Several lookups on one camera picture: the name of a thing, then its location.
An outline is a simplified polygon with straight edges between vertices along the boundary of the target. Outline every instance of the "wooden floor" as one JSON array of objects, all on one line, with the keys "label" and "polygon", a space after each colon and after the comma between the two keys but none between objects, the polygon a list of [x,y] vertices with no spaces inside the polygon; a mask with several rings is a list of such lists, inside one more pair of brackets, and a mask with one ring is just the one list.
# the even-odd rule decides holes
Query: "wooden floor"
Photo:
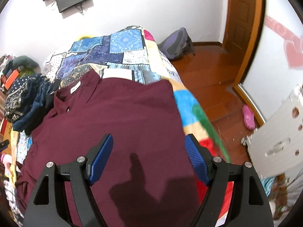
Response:
[{"label": "wooden floor", "polygon": [[196,56],[187,54],[173,65],[221,136],[232,162],[242,164],[249,157],[240,140],[252,132],[244,126],[243,103],[232,90],[240,65],[220,46],[195,50]]}]

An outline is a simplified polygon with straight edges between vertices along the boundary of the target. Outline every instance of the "colorful blanket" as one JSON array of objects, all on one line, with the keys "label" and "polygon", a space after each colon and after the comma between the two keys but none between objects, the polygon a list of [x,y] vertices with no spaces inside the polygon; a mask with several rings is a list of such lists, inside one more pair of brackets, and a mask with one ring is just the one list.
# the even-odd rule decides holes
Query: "colorful blanket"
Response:
[{"label": "colorful blanket", "polygon": [[[167,79],[170,81],[182,119],[184,133],[193,133],[201,146],[213,156],[230,162],[228,153],[195,97],[162,54],[153,36],[140,26],[129,26],[109,36],[84,38],[53,52],[43,63],[42,74],[51,81],[61,80],[61,87],[77,81],[95,70],[102,78],[120,77],[142,84]],[[220,217],[228,211],[232,183],[228,184]],[[197,181],[202,202],[207,188]]]}]

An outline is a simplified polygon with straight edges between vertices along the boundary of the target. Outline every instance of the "shirt label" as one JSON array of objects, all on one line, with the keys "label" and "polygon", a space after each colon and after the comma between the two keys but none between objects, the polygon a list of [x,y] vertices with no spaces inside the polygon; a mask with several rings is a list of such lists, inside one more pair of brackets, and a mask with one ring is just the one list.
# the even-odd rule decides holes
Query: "shirt label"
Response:
[{"label": "shirt label", "polygon": [[81,85],[81,81],[79,81],[74,87],[71,88],[71,94],[74,93]]}]

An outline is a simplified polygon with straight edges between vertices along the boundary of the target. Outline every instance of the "maroon shirt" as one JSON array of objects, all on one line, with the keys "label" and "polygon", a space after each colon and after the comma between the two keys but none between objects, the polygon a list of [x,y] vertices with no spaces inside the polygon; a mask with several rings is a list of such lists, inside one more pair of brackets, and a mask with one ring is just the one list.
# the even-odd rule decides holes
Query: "maroon shirt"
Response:
[{"label": "maroon shirt", "polygon": [[[56,93],[54,108],[32,133],[16,182],[20,208],[48,161],[71,163],[110,133],[113,151],[91,187],[108,226],[189,226],[197,188],[171,84],[100,79],[93,70],[80,81],[72,94],[77,82]],[[70,187],[66,193],[72,220],[81,226]]]}]

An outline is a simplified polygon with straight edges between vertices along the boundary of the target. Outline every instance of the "brown door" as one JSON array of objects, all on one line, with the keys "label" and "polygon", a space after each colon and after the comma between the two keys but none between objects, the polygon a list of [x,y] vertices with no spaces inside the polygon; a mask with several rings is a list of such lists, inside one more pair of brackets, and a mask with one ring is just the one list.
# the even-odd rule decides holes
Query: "brown door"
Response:
[{"label": "brown door", "polygon": [[248,46],[255,15],[256,0],[228,0],[223,48],[241,64]]}]

